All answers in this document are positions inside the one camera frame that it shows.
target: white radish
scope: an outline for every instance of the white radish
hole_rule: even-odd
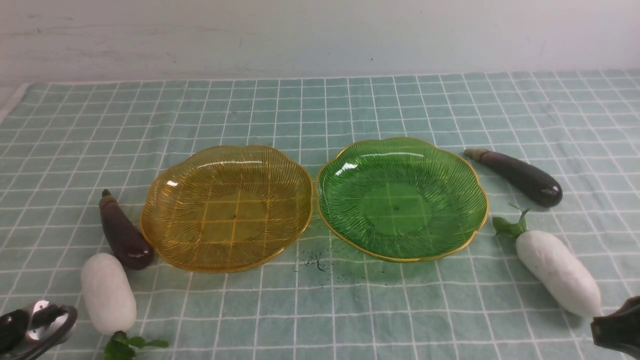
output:
[[[136,321],[136,298],[118,259],[96,254],[84,263],[80,278],[93,326],[104,335],[127,332]]]
[[[589,270],[553,234],[527,230],[524,216],[528,211],[522,212],[517,224],[494,217],[496,235],[516,239],[516,253],[522,263],[563,308],[586,318],[600,316],[600,288]]]

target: green plate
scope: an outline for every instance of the green plate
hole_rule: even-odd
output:
[[[326,225],[388,261],[434,260],[463,249],[489,210],[467,161],[415,138],[354,143],[320,170],[317,186]]]

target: glass plate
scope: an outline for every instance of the glass plate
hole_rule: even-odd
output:
[[[241,271],[300,236],[311,220],[312,195],[305,169],[274,148],[211,147],[152,183],[140,229],[173,266]]]
[[[415,138],[354,143],[322,168],[317,186],[326,225],[389,261],[432,260],[463,249],[489,209],[463,158]]]

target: radish leaf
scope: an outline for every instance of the radish leaf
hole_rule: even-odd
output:
[[[525,220],[525,215],[529,212],[530,209],[519,209],[513,204],[509,204],[514,208],[522,211],[520,215],[520,219],[517,223],[511,223],[507,219],[502,217],[493,217],[492,224],[495,229],[496,236],[506,236],[507,238],[517,239],[522,233],[527,231],[527,221]]]
[[[131,347],[169,347],[169,343],[165,340],[145,341],[141,336],[129,338],[123,331],[117,331],[109,339],[104,347],[104,360],[133,360],[136,357],[136,351]]]

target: purple eggplant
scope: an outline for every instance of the purple eggplant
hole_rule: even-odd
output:
[[[142,270],[149,266],[154,259],[153,248],[127,218],[109,190],[102,192],[98,206],[102,231],[113,255],[127,268]]]
[[[465,155],[505,178],[540,206],[553,208],[562,200],[560,184],[531,164],[487,149],[466,149]]]

